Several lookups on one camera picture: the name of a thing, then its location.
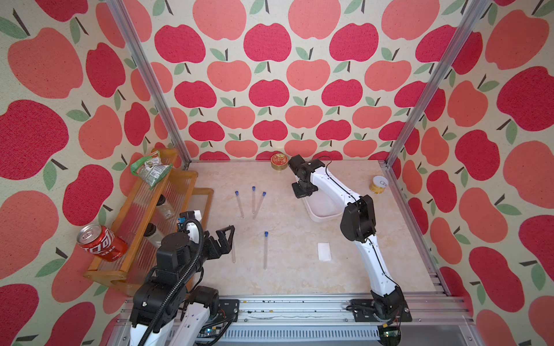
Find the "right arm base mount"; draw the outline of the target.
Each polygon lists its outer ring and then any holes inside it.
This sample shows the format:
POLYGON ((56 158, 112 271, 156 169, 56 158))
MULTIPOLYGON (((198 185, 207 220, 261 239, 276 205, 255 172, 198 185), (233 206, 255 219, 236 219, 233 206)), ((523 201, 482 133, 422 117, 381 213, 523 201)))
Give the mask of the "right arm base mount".
POLYGON ((345 310, 353 314, 356 322, 392 324, 413 321, 408 304, 402 298, 394 298, 392 301, 388 298, 352 299, 345 310))

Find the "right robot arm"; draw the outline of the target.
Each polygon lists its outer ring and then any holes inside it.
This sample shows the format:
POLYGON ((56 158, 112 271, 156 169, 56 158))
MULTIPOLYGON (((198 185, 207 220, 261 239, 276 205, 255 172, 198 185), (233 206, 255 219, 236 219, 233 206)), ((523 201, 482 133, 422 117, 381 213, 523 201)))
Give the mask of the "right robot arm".
POLYGON ((401 286, 391 278, 379 249, 372 197, 347 187, 319 159, 306 161, 296 155, 290 158, 288 166, 297 178, 292 189, 298 199, 322 192, 340 203, 343 209, 340 231, 361 253, 370 280, 375 319, 386 323, 399 319, 406 307, 405 297, 401 286))

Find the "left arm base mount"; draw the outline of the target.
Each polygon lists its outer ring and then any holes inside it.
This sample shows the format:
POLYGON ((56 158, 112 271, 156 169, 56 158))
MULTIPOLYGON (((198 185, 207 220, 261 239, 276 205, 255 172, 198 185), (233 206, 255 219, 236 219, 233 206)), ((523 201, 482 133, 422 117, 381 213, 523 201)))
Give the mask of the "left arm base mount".
POLYGON ((220 299, 218 305, 211 305, 207 319, 201 325, 196 341, 210 343, 221 339, 231 324, 238 320, 240 300, 220 299))

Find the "white wipe cloth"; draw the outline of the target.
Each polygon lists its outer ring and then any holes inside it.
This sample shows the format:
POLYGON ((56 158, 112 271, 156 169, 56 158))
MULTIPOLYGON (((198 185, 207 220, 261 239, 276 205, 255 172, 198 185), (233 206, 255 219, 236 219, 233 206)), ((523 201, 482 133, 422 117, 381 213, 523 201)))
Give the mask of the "white wipe cloth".
POLYGON ((317 244, 317 254, 318 259, 321 262, 330 262, 332 260, 332 253, 329 243, 318 243, 317 244))

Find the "white rectangular tray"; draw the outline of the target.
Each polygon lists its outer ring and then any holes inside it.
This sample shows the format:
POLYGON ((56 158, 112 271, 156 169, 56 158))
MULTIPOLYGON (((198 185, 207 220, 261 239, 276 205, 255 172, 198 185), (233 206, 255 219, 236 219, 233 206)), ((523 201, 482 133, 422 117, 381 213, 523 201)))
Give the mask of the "white rectangular tray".
POLYGON ((342 216, 348 195, 338 186, 339 181, 333 174, 323 170, 322 173, 312 174, 310 179, 317 190, 310 196, 300 198, 309 217, 314 222, 324 222, 342 216))

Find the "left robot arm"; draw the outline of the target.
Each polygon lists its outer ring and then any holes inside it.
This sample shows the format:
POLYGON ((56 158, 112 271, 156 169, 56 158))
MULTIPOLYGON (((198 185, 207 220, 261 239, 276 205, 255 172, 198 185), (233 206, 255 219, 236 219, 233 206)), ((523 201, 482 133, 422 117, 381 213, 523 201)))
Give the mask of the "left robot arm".
POLYGON ((165 236, 156 264, 134 294, 130 345, 215 345, 237 321, 239 301, 221 299, 215 288, 187 284, 208 260, 232 251, 235 227, 203 229, 200 213, 180 214, 165 236))

